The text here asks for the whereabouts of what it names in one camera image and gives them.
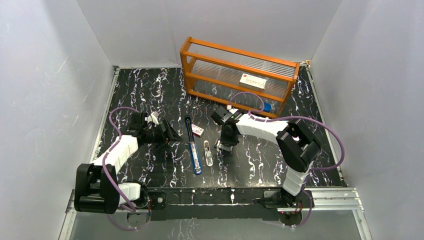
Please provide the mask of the staple strips tray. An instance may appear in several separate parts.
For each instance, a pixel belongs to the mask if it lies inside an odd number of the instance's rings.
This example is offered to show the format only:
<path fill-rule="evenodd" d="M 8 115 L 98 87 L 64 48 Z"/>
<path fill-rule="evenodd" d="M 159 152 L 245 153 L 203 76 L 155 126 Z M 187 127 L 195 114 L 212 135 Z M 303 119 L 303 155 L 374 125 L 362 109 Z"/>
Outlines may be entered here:
<path fill-rule="evenodd" d="M 225 151 L 225 152 L 231 153 L 232 152 L 232 149 L 233 149 L 233 146 L 228 145 L 228 144 L 222 144 L 221 141 L 219 139 L 217 139 L 215 141 L 214 148 L 217 151 Z"/>

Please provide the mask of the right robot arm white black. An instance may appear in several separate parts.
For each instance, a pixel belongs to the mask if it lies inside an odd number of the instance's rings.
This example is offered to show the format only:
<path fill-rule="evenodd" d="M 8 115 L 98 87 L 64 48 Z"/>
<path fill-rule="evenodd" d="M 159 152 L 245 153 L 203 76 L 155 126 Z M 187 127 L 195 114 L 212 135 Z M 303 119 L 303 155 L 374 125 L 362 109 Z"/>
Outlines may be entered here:
<path fill-rule="evenodd" d="M 230 153 L 240 136 L 253 136 L 278 145 L 287 173 L 282 185 L 282 202 L 295 207 L 302 199 L 301 190 L 322 144 L 301 120 L 276 120 L 249 116 L 239 109 L 217 108 L 210 116 L 221 126 L 215 148 Z"/>

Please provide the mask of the red white staple box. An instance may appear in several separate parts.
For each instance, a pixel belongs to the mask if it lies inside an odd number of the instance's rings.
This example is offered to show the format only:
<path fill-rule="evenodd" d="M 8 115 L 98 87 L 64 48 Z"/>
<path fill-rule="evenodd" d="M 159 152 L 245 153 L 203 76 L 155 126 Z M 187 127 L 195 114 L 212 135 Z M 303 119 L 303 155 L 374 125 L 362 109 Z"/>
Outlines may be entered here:
<path fill-rule="evenodd" d="M 199 127 L 199 126 L 197 126 L 197 125 L 195 125 L 195 124 L 192 124 L 191 125 L 191 129 L 192 129 L 192 133 L 195 136 L 198 136 L 198 137 L 201 137 L 203 135 L 203 133 L 204 133 L 204 129 L 201 128 L 201 127 Z"/>

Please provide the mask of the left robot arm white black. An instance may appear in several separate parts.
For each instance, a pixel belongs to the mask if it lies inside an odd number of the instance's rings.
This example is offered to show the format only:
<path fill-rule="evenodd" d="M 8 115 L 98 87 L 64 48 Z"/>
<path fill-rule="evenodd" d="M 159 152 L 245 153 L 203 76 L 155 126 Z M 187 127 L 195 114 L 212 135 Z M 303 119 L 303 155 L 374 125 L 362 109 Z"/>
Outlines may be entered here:
<path fill-rule="evenodd" d="M 74 208 L 100 214 L 113 214 L 118 208 L 131 212 L 145 208 L 150 201 L 146 185 L 137 180 L 119 183 L 118 172 L 139 147 L 152 144 L 166 150 L 170 143 L 182 140 L 168 120 L 158 120 L 157 112 L 133 112 L 127 126 L 100 157 L 78 166 Z"/>

